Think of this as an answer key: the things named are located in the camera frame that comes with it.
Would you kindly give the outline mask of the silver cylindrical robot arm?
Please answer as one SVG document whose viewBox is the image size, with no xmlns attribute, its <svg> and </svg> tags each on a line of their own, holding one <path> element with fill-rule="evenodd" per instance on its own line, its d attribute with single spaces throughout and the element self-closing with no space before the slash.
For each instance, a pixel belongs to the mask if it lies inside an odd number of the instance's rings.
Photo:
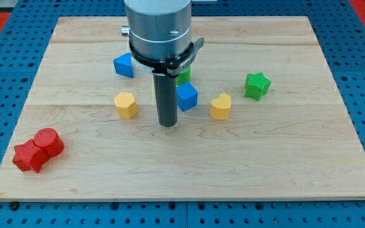
<svg viewBox="0 0 365 228">
<path fill-rule="evenodd" d="M 190 0 L 125 0 L 132 49 L 152 60 L 182 54 L 191 43 Z"/>
</svg>

